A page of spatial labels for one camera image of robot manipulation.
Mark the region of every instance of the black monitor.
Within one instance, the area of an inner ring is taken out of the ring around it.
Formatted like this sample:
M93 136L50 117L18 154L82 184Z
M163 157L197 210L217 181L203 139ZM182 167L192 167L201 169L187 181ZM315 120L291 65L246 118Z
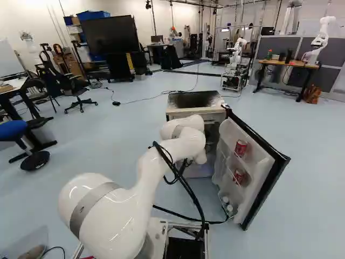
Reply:
M274 35L274 27L262 27L261 35Z
M131 15L80 21L93 55L139 51L136 26Z
M151 36L152 43L158 43L163 41L163 35Z

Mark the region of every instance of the fridge top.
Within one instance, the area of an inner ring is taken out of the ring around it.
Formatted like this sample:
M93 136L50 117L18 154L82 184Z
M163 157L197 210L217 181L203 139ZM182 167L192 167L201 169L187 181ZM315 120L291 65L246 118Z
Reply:
M218 91L170 93L167 114L178 112L220 112L224 99Z

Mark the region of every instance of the whiteboard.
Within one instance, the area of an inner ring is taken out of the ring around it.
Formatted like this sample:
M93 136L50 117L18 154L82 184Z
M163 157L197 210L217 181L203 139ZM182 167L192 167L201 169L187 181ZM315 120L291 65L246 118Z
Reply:
M24 72L7 39L0 39L0 77Z

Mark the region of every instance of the light blue floor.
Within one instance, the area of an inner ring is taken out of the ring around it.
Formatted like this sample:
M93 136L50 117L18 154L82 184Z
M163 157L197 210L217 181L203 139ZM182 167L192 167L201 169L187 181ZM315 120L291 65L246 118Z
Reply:
M195 90L219 90L219 81L218 77L199 76ZM158 72L144 81L105 86L115 91L115 100L126 102L165 90L189 90L195 82L194 75ZM318 105L296 103L291 97L252 94L250 90L248 86L240 98L225 100L236 115L292 160L248 231L231 222L211 227L210 258L343 259L345 104L324 99ZM92 98L99 106L85 107L84 114L74 110L64 115L63 107L74 101L70 97L58 99L61 107L57 114L49 103L39 106L43 116L55 117L48 127L59 143L49 148L51 160L37 172L21 171L20 162L8 164L8 159L20 152L18 147L0 152L1 247L47 225L49 245L64 247L68 258L78 241L58 215L57 198L62 186L84 172L104 174L124 187L135 182L138 158L159 139L167 96L119 107L112 105L110 96L111 92L104 89L85 93L83 99ZM223 218L211 181L190 183L206 218ZM198 217L178 184L167 186L162 181L155 203ZM179 221L156 211L153 215ZM47 258L61 259L61 255L56 251Z

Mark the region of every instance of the can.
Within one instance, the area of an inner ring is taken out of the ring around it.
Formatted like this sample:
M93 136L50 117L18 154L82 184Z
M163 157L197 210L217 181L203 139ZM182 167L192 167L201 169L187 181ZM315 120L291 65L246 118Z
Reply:
M235 153L240 157L244 157L246 151L247 151L248 142L245 140L237 140L236 147L235 147Z
M232 178L232 181L235 182L237 185L241 185L244 181L245 174L242 170L236 169L235 174Z

